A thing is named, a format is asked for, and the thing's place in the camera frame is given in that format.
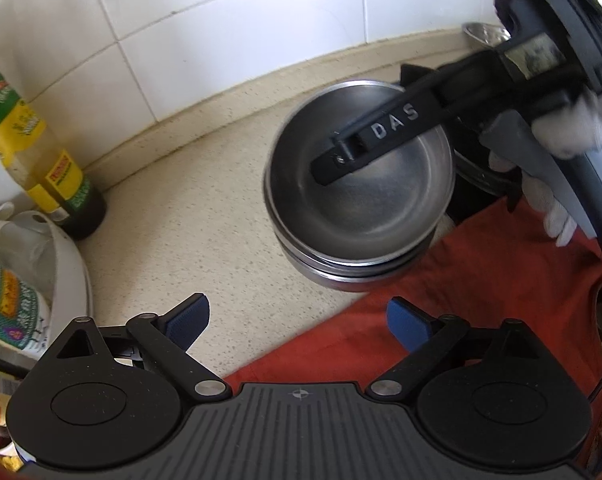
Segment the white gloved right hand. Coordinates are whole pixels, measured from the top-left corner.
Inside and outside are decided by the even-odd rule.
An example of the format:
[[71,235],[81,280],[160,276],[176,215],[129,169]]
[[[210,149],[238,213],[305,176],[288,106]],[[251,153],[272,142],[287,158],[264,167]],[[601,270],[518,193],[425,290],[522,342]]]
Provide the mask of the white gloved right hand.
[[585,91],[530,124],[508,110],[480,142],[491,150],[491,169],[522,170],[523,196],[557,246],[582,230],[602,250],[602,96]]

